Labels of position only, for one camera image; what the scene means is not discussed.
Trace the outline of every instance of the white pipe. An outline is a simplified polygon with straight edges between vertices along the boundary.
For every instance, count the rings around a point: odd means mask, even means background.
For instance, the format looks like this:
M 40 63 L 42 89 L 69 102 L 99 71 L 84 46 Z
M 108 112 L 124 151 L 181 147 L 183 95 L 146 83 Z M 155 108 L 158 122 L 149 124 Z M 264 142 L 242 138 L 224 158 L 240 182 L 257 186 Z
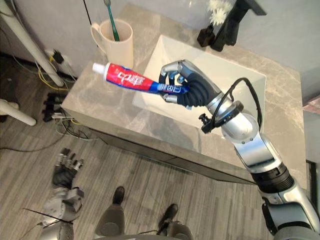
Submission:
M 15 109 L 4 99 L 0 99 L 0 111 L 30 126 L 34 126 L 37 123 L 37 121 L 34 118 L 28 116 L 22 111 L 19 111 L 18 109 Z
M 7 16 L 0 13 L 2 19 L 10 27 L 10 29 L 14 32 L 14 34 L 19 38 L 19 40 L 22 42 L 25 48 L 30 52 L 30 54 L 35 58 L 35 60 L 41 65 L 41 67 L 46 71 L 48 76 L 55 82 L 55 84 L 58 85 L 59 87 L 62 87 L 64 85 L 63 81 L 60 79 L 55 69 L 50 65 L 50 63 L 47 60 L 47 57 L 43 54 L 43 52 L 35 44 L 33 39 L 29 36 L 28 32 L 20 24 L 18 19 L 15 17 L 14 13 L 6 4 L 5 0 L 0 0 L 0 9 L 1 9 L 1 12 L 9 15 Z

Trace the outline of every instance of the cup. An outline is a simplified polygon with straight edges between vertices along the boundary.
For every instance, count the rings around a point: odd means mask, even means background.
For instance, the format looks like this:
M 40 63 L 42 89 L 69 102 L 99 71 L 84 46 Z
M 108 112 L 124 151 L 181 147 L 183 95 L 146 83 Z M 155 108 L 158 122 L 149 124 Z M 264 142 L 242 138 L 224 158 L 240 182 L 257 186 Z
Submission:
M 134 44 L 131 26 L 120 19 L 114 20 L 120 41 L 115 41 L 110 20 L 100 25 L 91 25 L 91 35 L 98 47 L 106 54 L 108 61 L 132 69 L 134 66 Z

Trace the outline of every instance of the red toothpaste tube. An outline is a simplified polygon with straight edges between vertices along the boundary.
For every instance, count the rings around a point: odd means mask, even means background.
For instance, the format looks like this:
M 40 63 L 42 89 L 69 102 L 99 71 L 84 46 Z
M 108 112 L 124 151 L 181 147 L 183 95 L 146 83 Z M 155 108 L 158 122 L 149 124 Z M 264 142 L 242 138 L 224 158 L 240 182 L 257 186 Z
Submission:
M 94 63 L 92 70 L 102 74 L 103 79 L 126 89 L 133 89 L 152 94 L 167 93 L 169 95 L 184 94 L 186 86 L 168 85 L 153 81 L 137 72 L 121 65 L 108 62 L 106 65 Z

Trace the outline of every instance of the toothbrush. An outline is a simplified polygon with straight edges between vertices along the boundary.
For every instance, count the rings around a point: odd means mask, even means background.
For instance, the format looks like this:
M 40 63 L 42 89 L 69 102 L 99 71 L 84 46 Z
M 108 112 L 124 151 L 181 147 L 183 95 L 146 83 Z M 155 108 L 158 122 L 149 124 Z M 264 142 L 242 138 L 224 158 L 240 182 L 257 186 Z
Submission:
M 110 8 L 111 0 L 103 0 L 103 1 L 104 1 L 104 4 L 106 5 L 106 7 L 108 8 L 108 11 L 109 11 L 109 16 L 110 16 L 110 21 L 111 21 L 111 25 L 112 25 L 112 32 L 113 32 L 114 40 L 119 42 L 120 39 L 119 39 L 118 31 L 116 29 L 115 21 L 114 21 L 114 18 L 112 17 L 111 8 Z

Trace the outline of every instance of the sink basin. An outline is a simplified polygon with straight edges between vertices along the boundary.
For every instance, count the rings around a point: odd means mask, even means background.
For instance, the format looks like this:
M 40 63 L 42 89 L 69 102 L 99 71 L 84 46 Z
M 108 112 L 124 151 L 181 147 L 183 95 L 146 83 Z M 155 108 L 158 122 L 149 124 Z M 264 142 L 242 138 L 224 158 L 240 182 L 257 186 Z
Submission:
M 256 91 L 262 110 L 262 117 L 264 116 L 265 75 L 167 36 L 161 35 L 159 37 L 143 75 L 158 81 L 163 65 L 182 59 L 187 59 L 195 64 L 224 93 L 238 78 L 248 78 Z M 235 101 L 239 100 L 244 105 L 244 113 L 250 113 L 257 119 L 255 102 L 244 82 L 239 83 L 233 90 L 233 96 Z M 206 113 L 210 118 L 212 116 L 205 106 L 193 107 L 192 110 L 188 110 L 181 105 L 165 102 L 159 95 L 145 92 L 136 92 L 132 104 L 196 128 L 202 127 L 202 122 L 198 119 L 201 114 Z M 214 129 L 212 133 L 222 136 L 219 128 Z

